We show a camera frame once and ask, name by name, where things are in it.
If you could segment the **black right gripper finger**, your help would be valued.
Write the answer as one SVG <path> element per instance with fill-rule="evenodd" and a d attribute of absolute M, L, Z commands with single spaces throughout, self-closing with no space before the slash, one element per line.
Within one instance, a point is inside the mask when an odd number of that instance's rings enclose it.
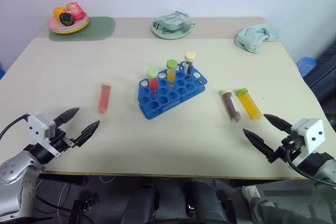
<path fill-rule="evenodd" d="M 291 133 L 292 125 L 289 122 L 271 114 L 264 114 L 264 117 L 280 131 Z"/>
<path fill-rule="evenodd" d="M 243 133 L 248 138 L 250 143 L 261 153 L 263 153 L 266 157 L 270 157 L 271 154 L 274 153 L 274 151 L 268 145 L 265 144 L 264 140 L 255 133 L 247 129 L 243 129 Z"/>

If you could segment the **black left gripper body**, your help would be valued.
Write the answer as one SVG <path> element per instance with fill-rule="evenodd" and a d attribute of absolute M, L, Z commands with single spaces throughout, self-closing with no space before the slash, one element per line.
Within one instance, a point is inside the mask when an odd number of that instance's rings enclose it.
<path fill-rule="evenodd" d="M 74 138 L 69 138 L 66 132 L 56 128 L 55 135 L 50 139 L 49 143 L 58 153 L 65 152 L 69 148 L 77 146 L 77 142 Z"/>

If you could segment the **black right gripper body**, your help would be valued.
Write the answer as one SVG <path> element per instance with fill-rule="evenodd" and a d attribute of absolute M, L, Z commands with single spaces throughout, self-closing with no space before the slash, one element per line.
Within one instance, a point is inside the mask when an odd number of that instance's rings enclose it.
<path fill-rule="evenodd" d="M 286 163 L 286 150 L 289 150 L 289 157 L 292 161 L 301 153 L 302 136 L 288 135 L 281 143 L 281 146 L 267 156 L 268 162 L 273 163 L 275 160 L 280 159 Z"/>

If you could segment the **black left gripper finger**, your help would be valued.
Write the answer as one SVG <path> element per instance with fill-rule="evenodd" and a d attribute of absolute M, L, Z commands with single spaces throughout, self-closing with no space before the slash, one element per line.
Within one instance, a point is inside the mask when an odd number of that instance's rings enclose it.
<path fill-rule="evenodd" d="M 88 139 L 90 139 L 96 129 L 100 124 L 100 120 L 93 122 L 92 124 L 88 125 L 81 134 L 75 139 L 75 145 L 81 147 Z"/>
<path fill-rule="evenodd" d="M 55 126 L 61 126 L 63 124 L 66 124 L 76 115 L 78 111 L 79 107 L 76 107 L 63 112 L 61 115 L 54 119 Z"/>

